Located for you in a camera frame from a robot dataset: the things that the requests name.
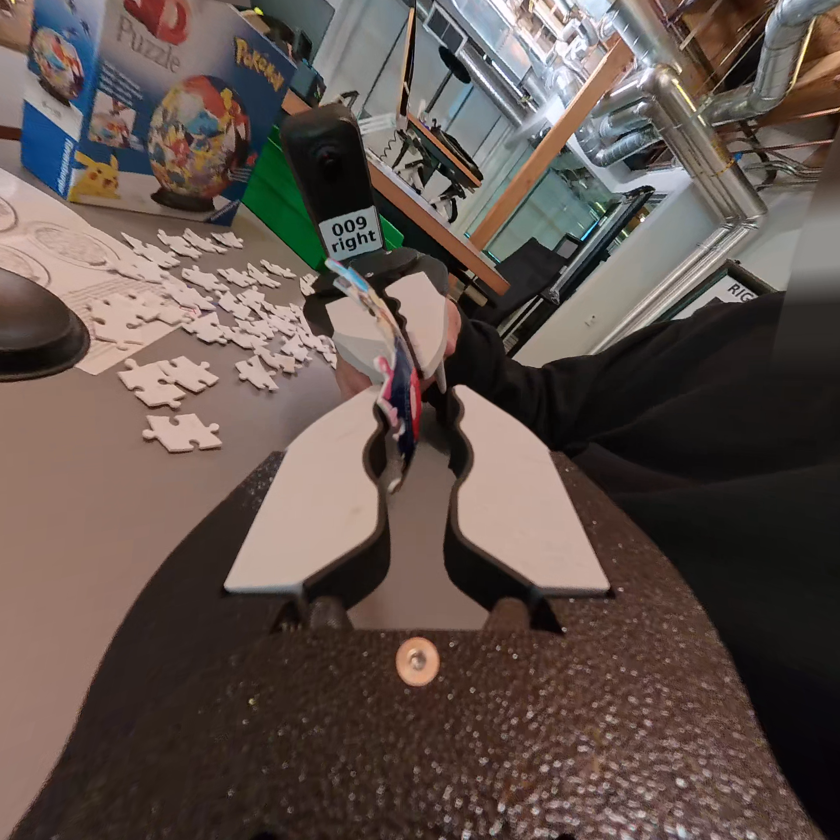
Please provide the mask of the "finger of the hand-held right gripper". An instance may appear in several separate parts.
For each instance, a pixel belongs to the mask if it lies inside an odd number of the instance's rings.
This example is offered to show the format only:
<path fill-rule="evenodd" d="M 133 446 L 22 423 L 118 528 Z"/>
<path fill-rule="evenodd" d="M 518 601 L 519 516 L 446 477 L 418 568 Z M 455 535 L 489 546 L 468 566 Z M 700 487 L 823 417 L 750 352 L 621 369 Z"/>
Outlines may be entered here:
<path fill-rule="evenodd" d="M 448 340 L 447 298 L 425 272 L 395 280 L 385 289 L 394 301 L 397 321 L 422 382 L 434 380 L 441 393 L 447 391 L 445 351 Z"/>
<path fill-rule="evenodd" d="M 342 359 L 373 384 L 384 382 L 377 360 L 392 362 L 393 348 L 385 339 L 375 317 L 368 309 L 351 298 L 326 304 L 325 310 L 332 325 L 332 342 Z"/>

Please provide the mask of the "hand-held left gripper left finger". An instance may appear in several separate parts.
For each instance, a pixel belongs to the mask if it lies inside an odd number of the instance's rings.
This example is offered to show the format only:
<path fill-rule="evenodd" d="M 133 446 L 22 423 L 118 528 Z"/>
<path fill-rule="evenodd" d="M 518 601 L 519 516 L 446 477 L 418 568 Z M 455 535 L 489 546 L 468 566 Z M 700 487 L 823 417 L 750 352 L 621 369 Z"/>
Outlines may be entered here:
<path fill-rule="evenodd" d="M 345 610 L 371 595 L 391 561 L 385 465 L 376 394 L 358 394 L 304 430 L 283 455 L 225 592 L 331 597 Z"/>

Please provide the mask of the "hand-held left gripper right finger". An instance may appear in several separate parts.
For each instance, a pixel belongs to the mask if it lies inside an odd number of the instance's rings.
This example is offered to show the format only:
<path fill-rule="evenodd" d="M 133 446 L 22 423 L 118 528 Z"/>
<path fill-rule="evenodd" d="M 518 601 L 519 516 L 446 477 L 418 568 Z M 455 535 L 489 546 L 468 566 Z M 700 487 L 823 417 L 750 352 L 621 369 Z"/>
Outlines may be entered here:
<path fill-rule="evenodd" d="M 448 393 L 455 476 L 444 535 L 448 578 L 487 611 L 514 598 L 535 612 L 611 591 L 547 446 L 466 385 Z"/>

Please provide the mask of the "colourful curved puzzle ball section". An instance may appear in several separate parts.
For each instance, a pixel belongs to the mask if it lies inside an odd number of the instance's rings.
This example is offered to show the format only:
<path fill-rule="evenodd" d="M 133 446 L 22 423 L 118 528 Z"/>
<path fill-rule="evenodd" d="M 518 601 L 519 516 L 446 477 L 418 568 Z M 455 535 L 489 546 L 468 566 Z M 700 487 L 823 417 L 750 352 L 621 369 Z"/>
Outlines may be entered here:
<path fill-rule="evenodd" d="M 393 494 L 402 487 L 417 446 L 421 402 L 417 368 L 403 336 L 402 324 L 397 321 L 394 301 L 376 292 L 354 268 L 331 258 L 326 259 L 325 266 L 336 276 L 333 285 L 368 309 L 393 348 L 390 364 L 383 358 L 376 361 L 385 377 L 379 384 L 376 404 L 388 419 L 394 439 L 394 444 L 385 447 L 389 462 L 386 489 Z"/>

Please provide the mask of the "pile of white puzzle pieces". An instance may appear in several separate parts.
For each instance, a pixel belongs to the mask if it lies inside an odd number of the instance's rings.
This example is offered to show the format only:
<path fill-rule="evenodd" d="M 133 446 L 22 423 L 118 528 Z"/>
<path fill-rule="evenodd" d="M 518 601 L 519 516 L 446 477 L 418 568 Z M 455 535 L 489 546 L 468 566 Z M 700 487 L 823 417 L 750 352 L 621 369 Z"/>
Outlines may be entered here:
<path fill-rule="evenodd" d="M 160 229 L 159 244 L 121 233 L 130 257 L 112 258 L 107 268 L 114 275 L 151 286 L 149 290 L 114 292 L 88 303 L 93 339 L 122 356 L 117 376 L 122 385 L 147 408 L 167 409 L 169 415 L 147 418 L 143 438 L 156 441 L 168 452 L 221 448 L 219 427 L 205 423 L 182 404 L 219 382 L 210 363 L 186 355 L 140 363 L 133 355 L 152 341 L 152 328 L 183 331 L 202 345 L 234 348 L 245 357 L 234 363 L 240 383 L 259 392 L 278 390 L 280 379 L 290 379 L 312 361 L 314 354 L 335 368 L 337 352 L 331 339 L 317 335 L 296 303 L 279 304 L 266 297 L 283 281 L 295 280 L 300 293 L 314 293 L 314 273 L 298 274 L 262 259 L 244 269 L 204 270 L 197 260 L 230 249 L 243 249 L 244 240 L 232 232 L 201 236 L 186 228 L 181 235 Z"/>

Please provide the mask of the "person's right forearm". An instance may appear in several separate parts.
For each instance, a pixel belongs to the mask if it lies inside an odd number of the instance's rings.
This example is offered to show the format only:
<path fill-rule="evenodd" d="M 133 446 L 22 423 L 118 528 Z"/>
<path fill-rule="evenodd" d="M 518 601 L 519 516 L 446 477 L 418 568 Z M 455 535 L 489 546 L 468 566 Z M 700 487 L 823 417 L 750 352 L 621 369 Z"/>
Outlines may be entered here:
<path fill-rule="evenodd" d="M 632 424 L 667 401 L 756 373 L 770 352 L 785 294 L 707 306 L 633 332 L 594 354 L 540 367 L 505 354 L 488 325 L 460 317 L 447 345 L 447 382 L 465 385 L 561 450 Z"/>

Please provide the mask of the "blue puzzle box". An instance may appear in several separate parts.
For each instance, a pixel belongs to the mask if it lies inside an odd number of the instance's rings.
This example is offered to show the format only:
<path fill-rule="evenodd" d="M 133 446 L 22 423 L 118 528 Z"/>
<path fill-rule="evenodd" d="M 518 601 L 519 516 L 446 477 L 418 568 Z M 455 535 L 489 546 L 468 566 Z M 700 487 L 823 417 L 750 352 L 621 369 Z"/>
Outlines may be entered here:
<path fill-rule="evenodd" d="M 227 3 L 34 2 L 22 166 L 73 203 L 229 227 L 296 71 Z"/>

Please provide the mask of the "black dome puzzle stand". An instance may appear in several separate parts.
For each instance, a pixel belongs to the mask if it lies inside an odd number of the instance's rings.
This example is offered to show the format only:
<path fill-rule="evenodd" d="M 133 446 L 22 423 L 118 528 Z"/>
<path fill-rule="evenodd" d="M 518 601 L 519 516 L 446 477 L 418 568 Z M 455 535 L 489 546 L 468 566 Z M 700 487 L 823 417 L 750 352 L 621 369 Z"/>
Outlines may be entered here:
<path fill-rule="evenodd" d="M 1 269 L 1 382 L 67 371 L 85 358 L 90 343 L 84 321 L 54 293 Z"/>

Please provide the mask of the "person's right hand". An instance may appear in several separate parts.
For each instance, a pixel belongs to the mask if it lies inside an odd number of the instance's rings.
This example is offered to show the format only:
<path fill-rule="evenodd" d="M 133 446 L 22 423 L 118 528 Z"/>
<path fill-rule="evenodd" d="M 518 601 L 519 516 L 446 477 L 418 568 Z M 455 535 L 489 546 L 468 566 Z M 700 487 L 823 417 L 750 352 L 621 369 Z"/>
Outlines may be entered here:
<path fill-rule="evenodd" d="M 460 310 L 451 298 L 447 299 L 447 312 L 447 341 L 443 356 L 445 361 L 455 353 L 463 320 Z M 371 379 L 367 375 L 353 367 L 341 355 L 337 357 L 335 376 L 344 400 L 351 399 L 351 397 L 372 385 Z"/>

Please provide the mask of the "green plastic bin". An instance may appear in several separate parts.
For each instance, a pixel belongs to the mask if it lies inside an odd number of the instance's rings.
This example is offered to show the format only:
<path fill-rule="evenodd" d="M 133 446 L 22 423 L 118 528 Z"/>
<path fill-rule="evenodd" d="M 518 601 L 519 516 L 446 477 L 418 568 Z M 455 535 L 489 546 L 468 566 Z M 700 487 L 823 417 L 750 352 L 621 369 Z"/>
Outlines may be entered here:
<path fill-rule="evenodd" d="M 282 150 L 277 125 L 264 143 L 242 204 L 311 269 L 322 270 L 327 256 Z"/>

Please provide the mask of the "wooden workbench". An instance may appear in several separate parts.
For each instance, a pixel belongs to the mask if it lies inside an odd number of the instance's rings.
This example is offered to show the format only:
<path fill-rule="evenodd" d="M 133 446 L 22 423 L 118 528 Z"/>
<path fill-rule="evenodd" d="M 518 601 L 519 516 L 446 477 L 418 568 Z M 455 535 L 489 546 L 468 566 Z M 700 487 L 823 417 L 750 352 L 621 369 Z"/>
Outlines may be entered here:
<path fill-rule="evenodd" d="M 479 249 L 456 233 L 431 204 L 417 195 L 393 170 L 373 153 L 366 152 L 367 165 L 382 216 L 404 235 L 404 245 L 413 246 L 444 262 L 451 275 L 471 276 L 486 288 L 502 294 L 508 283 Z"/>

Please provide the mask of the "black chair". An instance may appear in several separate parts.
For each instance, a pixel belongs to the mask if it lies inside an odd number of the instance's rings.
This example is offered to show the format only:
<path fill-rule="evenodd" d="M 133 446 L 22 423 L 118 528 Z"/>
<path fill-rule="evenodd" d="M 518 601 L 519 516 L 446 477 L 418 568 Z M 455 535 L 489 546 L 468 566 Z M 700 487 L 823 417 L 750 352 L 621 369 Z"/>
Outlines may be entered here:
<path fill-rule="evenodd" d="M 508 284 L 503 294 L 488 301 L 486 322 L 498 327 L 505 319 L 534 297 L 548 289 L 572 261 L 581 241 L 565 235 L 554 247 L 541 244 L 535 237 L 504 258 L 496 267 Z"/>

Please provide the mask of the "black and white machine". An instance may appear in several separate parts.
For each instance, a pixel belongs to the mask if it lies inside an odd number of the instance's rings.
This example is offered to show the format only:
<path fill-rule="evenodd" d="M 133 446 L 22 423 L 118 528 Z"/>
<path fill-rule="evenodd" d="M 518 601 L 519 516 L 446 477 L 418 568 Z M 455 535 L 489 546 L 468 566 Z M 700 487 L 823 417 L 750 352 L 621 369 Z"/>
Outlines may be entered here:
<path fill-rule="evenodd" d="M 472 158 L 454 137 L 433 121 L 429 128 L 419 118 L 408 113 L 405 124 L 397 127 L 394 140 L 401 148 L 390 167 L 417 195 L 423 195 L 433 175 L 443 176 L 448 186 L 428 203 L 449 224 L 458 217 L 459 200 L 478 190 L 483 174 Z"/>

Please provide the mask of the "black hooded sweatshirt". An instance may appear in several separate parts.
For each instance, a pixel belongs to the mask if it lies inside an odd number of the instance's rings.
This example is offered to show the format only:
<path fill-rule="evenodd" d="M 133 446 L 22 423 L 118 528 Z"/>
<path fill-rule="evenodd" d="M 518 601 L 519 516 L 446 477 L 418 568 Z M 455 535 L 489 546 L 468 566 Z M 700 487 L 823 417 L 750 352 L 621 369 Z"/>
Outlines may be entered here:
<path fill-rule="evenodd" d="M 813 822 L 838 838 L 838 439 L 689 480 L 582 444 L 564 453 L 662 550 L 706 610 Z"/>

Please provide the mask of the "white instruction sheet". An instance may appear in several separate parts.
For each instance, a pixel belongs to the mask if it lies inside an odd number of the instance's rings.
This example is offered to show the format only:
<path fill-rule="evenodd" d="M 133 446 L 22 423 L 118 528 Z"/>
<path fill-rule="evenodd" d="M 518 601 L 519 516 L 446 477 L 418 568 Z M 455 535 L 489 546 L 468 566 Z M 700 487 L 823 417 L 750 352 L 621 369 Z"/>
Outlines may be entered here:
<path fill-rule="evenodd" d="M 168 272 L 6 170 L 1 264 L 55 294 L 84 322 L 90 348 L 76 367 L 91 375 L 190 318 L 163 286 L 172 280 Z"/>

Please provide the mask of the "black pedestal stool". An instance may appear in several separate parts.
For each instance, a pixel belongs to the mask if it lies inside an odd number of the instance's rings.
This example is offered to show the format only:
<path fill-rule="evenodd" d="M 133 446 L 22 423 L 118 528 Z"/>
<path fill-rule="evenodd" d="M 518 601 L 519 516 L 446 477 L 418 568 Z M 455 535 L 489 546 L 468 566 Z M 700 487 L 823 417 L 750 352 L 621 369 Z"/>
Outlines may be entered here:
<path fill-rule="evenodd" d="M 439 130 L 442 133 L 452 126 L 452 124 L 458 117 L 460 111 L 465 106 L 469 95 L 473 90 L 473 82 L 466 65 L 461 59 L 459 59 L 455 55 L 455 53 L 451 49 L 441 45 L 438 48 L 437 52 L 438 57 L 441 59 L 441 61 L 447 68 L 447 72 L 444 78 L 441 80 L 440 84 L 438 85 L 437 91 L 434 96 L 434 102 L 429 105 L 429 108 L 434 107 L 438 99 L 440 99 L 441 95 L 444 93 L 447 84 L 452 80 L 452 78 L 455 78 L 463 86 L 460 93 L 452 103 L 450 110 L 447 111 L 447 116 L 442 122 L 438 124 Z"/>

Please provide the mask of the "wooden post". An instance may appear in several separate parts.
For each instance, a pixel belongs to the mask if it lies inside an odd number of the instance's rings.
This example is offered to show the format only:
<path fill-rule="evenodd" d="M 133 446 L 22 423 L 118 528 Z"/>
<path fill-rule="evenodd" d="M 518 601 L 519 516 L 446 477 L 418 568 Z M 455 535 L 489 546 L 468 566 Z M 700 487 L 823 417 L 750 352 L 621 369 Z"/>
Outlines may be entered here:
<path fill-rule="evenodd" d="M 505 191 L 490 205 L 487 214 L 469 237 L 477 250 L 488 246 L 504 223 L 517 210 L 530 193 L 551 161 L 562 151 L 570 137 L 580 128 L 595 105 L 611 90 L 633 63 L 630 48 L 619 40 L 593 70 L 582 88 L 574 95 L 570 105 L 558 122 L 546 134 L 538 147 L 515 174 Z"/>

